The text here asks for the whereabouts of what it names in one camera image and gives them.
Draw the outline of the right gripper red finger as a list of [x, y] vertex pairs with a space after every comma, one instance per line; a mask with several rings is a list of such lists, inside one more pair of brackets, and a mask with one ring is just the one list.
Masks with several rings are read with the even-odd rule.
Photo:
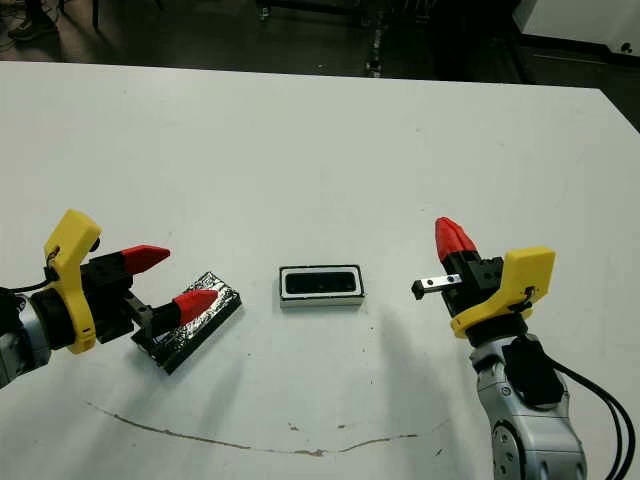
[[478, 262], [481, 256], [464, 229], [450, 218], [445, 218], [445, 271], [461, 273], [469, 262]]
[[439, 217], [435, 221], [435, 242], [438, 258], [447, 274], [452, 273], [448, 258], [463, 250], [463, 232], [460, 225], [448, 217]]

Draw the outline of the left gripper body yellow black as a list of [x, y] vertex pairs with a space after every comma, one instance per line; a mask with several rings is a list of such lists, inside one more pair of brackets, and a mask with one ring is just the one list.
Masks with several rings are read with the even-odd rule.
[[88, 215], [69, 209], [45, 242], [43, 324], [53, 350], [78, 355], [148, 324], [151, 309], [131, 292], [135, 275], [124, 271], [119, 251], [87, 258], [101, 233]]

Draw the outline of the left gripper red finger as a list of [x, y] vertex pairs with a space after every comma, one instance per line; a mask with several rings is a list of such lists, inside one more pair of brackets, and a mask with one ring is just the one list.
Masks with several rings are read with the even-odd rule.
[[118, 252], [124, 271], [137, 275], [154, 267], [170, 256], [170, 251], [152, 245], [137, 245]]
[[153, 308], [151, 332], [166, 333], [187, 325], [211, 307], [217, 298], [216, 290], [190, 290]]

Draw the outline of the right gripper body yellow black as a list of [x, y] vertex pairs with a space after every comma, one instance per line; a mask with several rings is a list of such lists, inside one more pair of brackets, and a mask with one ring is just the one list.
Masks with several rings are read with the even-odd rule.
[[411, 291], [418, 300], [440, 293], [454, 335], [495, 340], [527, 332], [533, 305], [548, 293], [555, 252], [547, 247], [511, 250], [483, 258], [473, 247], [447, 250], [445, 274], [418, 279]]

